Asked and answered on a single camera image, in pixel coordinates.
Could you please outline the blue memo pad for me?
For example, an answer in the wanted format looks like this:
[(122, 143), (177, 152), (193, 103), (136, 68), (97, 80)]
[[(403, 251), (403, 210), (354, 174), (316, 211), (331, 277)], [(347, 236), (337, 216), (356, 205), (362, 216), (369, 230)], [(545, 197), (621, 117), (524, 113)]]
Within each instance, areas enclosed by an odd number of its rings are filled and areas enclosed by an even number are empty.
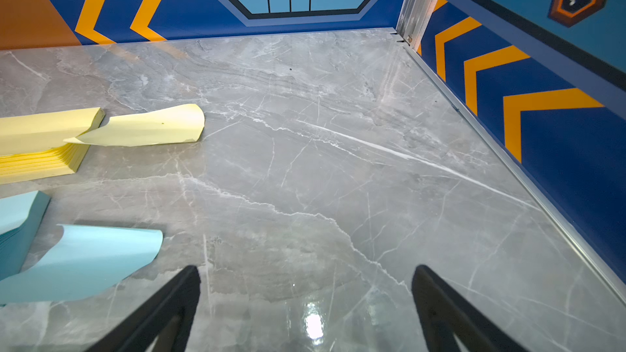
[(1, 199), (1, 280), (21, 271), (50, 201), (40, 191)]

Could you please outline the torn yellow memo page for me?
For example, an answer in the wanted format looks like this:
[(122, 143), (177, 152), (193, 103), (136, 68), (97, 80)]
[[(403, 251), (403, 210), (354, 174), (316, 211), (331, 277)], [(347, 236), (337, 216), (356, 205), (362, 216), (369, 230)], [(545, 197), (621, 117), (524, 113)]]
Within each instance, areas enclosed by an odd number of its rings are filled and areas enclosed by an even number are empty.
[(106, 125), (65, 142), (103, 147), (194, 143), (204, 128), (202, 109), (196, 104), (183, 104), (154, 112), (111, 117)]

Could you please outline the yellow memo pad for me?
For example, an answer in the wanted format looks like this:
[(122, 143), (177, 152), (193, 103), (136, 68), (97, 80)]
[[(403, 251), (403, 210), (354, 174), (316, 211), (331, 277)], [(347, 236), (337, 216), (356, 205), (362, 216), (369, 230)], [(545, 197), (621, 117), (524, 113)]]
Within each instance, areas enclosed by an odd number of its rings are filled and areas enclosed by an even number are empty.
[(74, 174), (89, 146), (70, 139), (99, 128), (100, 108), (1, 119), (1, 183)]

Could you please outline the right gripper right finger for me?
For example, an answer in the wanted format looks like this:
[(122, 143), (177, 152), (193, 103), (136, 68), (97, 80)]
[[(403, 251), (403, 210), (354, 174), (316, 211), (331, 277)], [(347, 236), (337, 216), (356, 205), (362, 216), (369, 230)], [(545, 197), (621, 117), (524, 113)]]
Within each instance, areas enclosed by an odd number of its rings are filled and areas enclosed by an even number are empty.
[(426, 265), (416, 267), (412, 297), (429, 351), (525, 350)]

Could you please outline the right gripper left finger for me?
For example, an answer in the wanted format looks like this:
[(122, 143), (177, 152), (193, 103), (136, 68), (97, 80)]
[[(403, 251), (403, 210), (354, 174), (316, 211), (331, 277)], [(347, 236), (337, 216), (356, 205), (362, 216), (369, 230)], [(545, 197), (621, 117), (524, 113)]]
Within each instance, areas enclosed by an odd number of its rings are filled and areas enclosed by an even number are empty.
[(201, 294), (195, 266), (186, 266), (89, 351), (185, 351)]

